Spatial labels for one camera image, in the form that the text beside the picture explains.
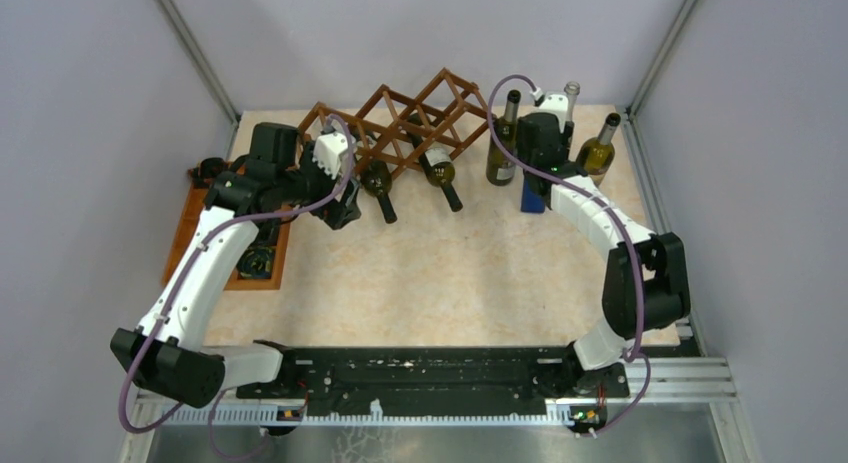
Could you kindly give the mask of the dark green labelled wine bottle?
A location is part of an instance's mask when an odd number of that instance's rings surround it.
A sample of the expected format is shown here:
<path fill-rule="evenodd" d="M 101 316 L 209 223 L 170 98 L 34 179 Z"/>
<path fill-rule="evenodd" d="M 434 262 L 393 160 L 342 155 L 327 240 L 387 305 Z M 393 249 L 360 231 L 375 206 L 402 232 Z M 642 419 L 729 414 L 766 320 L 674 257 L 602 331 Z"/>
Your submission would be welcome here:
<path fill-rule="evenodd" d="M 502 116 L 494 120 L 494 135 L 490 137 L 490 145 L 486 162 L 486 178 L 495 186 L 509 184 L 515 175 L 515 164 L 507 157 L 515 153 L 518 110 L 521 102 L 521 92 L 510 90 Z"/>

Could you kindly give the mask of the olive green wine bottle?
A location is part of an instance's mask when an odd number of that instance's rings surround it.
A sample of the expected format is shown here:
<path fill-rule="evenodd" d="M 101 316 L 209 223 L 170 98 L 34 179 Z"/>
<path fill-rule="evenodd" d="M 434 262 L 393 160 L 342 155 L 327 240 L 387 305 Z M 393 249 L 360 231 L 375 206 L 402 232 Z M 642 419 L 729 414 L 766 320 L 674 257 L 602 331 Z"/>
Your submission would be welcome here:
<path fill-rule="evenodd" d="M 578 152 L 576 163 L 598 187 L 601 186 L 614 161 L 616 150 L 612 139 L 621 120 L 621 115 L 617 112 L 608 114 L 598 135 L 587 139 Z"/>

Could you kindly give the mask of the clear glass wine bottle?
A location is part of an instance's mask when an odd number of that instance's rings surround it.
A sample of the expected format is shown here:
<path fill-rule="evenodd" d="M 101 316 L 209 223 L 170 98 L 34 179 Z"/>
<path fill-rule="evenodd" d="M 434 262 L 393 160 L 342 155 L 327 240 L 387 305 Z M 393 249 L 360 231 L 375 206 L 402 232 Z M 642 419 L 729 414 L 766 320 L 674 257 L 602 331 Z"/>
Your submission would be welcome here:
<path fill-rule="evenodd" d="M 564 138 L 566 150 L 570 151 L 572 141 L 573 141 L 574 128 L 575 128 L 573 114 L 574 114 L 574 109 L 575 109 L 575 106 L 576 106 L 576 103 L 577 103 L 577 98 L 578 98 L 578 96 L 581 92 L 581 85 L 580 85 L 579 82 L 572 80 L 572 81 L 569 81 L 565 85 L 563 91 L 564 91 L 565 98 L 566 98 L 567 108 L 566 108 L 565 116 L 563 117 L 563 120 L 562 120 L 562 122 L 563 122 L 562 136 Z"/>

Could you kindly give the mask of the blue square vodka bottle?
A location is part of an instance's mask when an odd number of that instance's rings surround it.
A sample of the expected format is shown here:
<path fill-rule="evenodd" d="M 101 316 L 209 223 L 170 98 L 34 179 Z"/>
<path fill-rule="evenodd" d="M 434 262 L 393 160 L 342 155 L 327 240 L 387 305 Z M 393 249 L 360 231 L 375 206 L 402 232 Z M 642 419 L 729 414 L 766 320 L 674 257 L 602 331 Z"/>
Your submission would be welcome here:
<path fill-rule="evenodd" d="M 543 199 L 532 190 L 527 175 L 523 176 L 520 211 L 526 214 L 543 214 L 546 211 Z"/>

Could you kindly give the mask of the green white-labelled wine bottle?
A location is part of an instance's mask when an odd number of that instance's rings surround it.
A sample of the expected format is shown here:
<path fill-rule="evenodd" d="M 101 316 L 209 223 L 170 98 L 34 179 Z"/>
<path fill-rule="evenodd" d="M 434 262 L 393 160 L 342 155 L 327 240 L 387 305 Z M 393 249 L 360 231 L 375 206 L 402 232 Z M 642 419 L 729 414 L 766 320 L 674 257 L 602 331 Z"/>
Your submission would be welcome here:
<path fill-rule="evenodd" d="M 446 149 L 438 143 L 432 143 L 417 160 L 427 181 L 442 191 L 451 211 L 461 211 L 463 203 L 453 186 L 456 169 Z"/>

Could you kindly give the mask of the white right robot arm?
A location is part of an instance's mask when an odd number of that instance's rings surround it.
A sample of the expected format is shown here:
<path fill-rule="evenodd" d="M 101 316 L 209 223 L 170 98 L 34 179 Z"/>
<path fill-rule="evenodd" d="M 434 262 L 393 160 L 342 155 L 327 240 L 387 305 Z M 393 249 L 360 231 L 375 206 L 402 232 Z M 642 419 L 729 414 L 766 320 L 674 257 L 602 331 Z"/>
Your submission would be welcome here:
<path fill-rule="evenodd" d="M 563 368 L 567 389 L 588 395 L 601 383 L 602 368 L 636 350 L 644 332 L 688 316 L 691 301 L 681 238 L 654 232 L 610 201 L 569 160 L 571 134 L 557 116 L 530 113 L 517 123 L 516 156 L 528 190 L 572 223 L 606 265 L 602 317 L 570 344 L 571 361 Z"/>

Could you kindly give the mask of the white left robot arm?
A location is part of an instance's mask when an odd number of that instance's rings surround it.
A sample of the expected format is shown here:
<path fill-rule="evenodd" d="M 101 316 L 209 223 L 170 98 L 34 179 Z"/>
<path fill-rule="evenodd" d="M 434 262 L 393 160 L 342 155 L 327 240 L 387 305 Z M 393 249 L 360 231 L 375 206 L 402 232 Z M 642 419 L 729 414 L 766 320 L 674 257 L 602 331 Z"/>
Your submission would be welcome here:
<path fill-rule="evenodd" d="M 260 123 L 241 167 L 216 176 L 192 239 L 171 279 L 132 329 L 115 331 L 110 349 L 126 372 L 119 410 L 132 386 L 179 404 L 203 408 L 221 392 L 262 384 L 277 397 L 292 394 L 298 367 L 268 342 L 207 347 L 213 310 L 260 225 L 312 213 L 339 229 L 360 215 L 354 179 L 356 140 L 332 115 L 319 136 L 302 141 L 290 125 Z"/>

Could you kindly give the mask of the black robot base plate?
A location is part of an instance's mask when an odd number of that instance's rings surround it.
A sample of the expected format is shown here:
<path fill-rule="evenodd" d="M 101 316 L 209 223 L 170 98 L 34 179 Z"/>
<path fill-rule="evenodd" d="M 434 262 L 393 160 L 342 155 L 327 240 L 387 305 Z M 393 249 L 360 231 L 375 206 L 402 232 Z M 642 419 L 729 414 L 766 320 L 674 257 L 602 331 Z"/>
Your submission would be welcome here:
<path fill-rule="evenodd" d="M 269 383 L 240 399 L 305 399 L 314 417 L 536 416 L 549 399 L 627 398 L 623 364 L 583 369 L 570 346 L 298 347 Z"/>

